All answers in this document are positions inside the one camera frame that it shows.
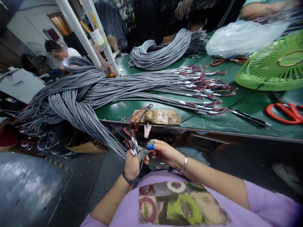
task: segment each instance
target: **white wall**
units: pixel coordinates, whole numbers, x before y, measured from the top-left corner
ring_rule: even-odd
[[[54,4],[55,0],[25,0],[19,9],[24,9],[42,4]],[[60,12],[58,6],[42,6],[33,9],[18,11],[7,25],[7,28],[15,34],[24,44],[35,42],[44,45],[47,36],[43,29],[55,29],[60,39],[62,35],[48,18],[48,14]]]

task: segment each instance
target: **white machine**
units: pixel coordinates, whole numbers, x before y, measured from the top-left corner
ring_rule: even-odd
[[[26,104],[29,104],[34,95],[44,87],[40,78],[25,69],[16,70],[2,79],[0,75],[0,91]]]

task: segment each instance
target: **silver bracelet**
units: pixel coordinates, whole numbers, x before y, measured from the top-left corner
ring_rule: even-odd
[[[183,166],[183,168],[179,171],[179,173],[183,173],[184,170],[186,169],[186,167],[187,167],[187,157],[185,156],[184,166]]]

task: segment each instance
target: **black bracelet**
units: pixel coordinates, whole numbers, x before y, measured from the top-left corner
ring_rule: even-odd
[[[123,173],[122,173],[122,176],[124,178],[124,180],[126,180],[126,182],[129,184],[129,185],[133,185],[135,183],[135,180],[131,180],[127,177],[127,175],[125,174],[125,171],[123,170]]]

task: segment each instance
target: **yellow-black tape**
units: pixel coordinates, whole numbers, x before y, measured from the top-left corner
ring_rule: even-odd
[[[67,172],[73,172],[72,169],[67,168],[66,166],[62,165],[61,163],[58,163],[58,162],[54,161],[53,159],[50,159],[48,157],[45,157],[44,159],[47,160],[49,163],[52,163],[52,164],[60,167],[61,169],[64,169]]]

